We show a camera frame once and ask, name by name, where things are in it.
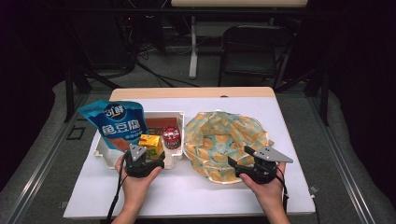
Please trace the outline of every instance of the human hand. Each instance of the human hand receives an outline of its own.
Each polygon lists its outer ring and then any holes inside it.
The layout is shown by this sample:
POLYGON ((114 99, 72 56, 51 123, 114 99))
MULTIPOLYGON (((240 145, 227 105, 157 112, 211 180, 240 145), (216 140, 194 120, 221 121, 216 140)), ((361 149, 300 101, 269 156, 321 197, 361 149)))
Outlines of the human hand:
POLYGON ((124 205, 113 223, 134 223, 146 199, 149 185, 163 168, 160 166, 156 167, 148 176, 143 178, 127 176, 126 169, 121 167, 122 157, 119 157, 115 167, 117 172, 120 172, 120 169, 122 169, 121 179, 124 180, 122 183, 124 205))
MULTIPOLYGON (((283 179, 282 173, 285 174, 286 163, 280 162, 277 165, 276 175, 283 179)), ((247 174, 241 174, 239 177, 256 195, 262 211, 267 215, 270 223, 290 223, 282 204, 283 185, 279 180, 274 179, 268 184, 259 185, 254 182, 247 174)))

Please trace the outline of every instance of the white tabletop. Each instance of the white tabletop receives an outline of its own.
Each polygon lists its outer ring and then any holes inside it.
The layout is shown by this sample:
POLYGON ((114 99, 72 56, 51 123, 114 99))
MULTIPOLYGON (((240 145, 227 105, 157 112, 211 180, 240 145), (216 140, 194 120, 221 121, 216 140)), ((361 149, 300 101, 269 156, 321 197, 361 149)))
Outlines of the white tabletop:
MULTIPOLYGON (((275 97, 125 99, 140 103, 145 111, 184 111, 187 124, 198 112, 220 109, 257 119, 275 141, 273 147, 294 160, 286 166, 289 191, 288 214, 311 214, 315 206, 308 193, 303 170, 291 142, 275 97)), ((69 204, 68 218, 106 218, 117 188, 118 174, 107 169, 103 159, 93 156, 99 133, 92 140, 69 204)), ((123 194, 113 215, 123 205, 123 194)), ((162 170, 152 182, 141 217, 220 217, 261 216, 254 194, 244 183, 221 185, 210 182, 192 170, 185 157, 170 170, 162 170)))

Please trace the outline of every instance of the table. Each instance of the table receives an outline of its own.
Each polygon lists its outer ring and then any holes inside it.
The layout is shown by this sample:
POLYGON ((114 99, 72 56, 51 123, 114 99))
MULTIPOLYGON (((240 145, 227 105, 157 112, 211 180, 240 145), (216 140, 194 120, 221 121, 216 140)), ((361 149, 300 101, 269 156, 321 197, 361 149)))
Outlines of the table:
MULTIPOLYGON (((275 94, 268 87, 222 88, 145 88, 116 89, 110 100, 133 100, 145 111, 185 112, 185 123, 197 112, 222 109, 257 119, 275 141, 274 148, 288 155, 285 173, 289 191, 288 214, 315 212, 308 192, 303 170, 295 153, 275 94)), ((92 140, 90 154, 84 162, 73 194, 64 212, 67 218, 106 218, 117 188, 118 175, 107 169, 101 159, 95 158, 100 135, 92 140)), ((123 205, 123 194, 113 215, 123 205)), ((140 217, 230 217, 262 216, 254 194, 244 183, 221 185, 212 183, 192 170, 190 161, 183 157, 173 169, 163 170, 153 181, 140 217)))
POLYGON ((173 7, 305 7, 308 0, 172 0, 173 7))

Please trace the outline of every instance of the wooden table edge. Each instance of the wooden table edge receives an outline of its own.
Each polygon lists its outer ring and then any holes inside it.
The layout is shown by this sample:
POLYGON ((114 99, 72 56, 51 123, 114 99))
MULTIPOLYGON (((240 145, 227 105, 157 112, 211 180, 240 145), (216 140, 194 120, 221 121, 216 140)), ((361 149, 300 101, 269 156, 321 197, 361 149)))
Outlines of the wooden table edge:
POLYGON ((115 89, 110 101, 151 98, 275 97, 270 87, 125 88, 115 89))

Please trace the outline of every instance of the red jar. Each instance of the red jar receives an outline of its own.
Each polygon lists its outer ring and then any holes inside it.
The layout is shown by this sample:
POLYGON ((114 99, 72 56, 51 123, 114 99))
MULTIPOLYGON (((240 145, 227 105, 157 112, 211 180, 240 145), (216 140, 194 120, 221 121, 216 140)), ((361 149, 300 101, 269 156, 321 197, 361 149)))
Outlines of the red jar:
POLYGON ((163 128, 163 142, 168 149, 180 147, 180 130, 176 125, 171 124, 163 128))

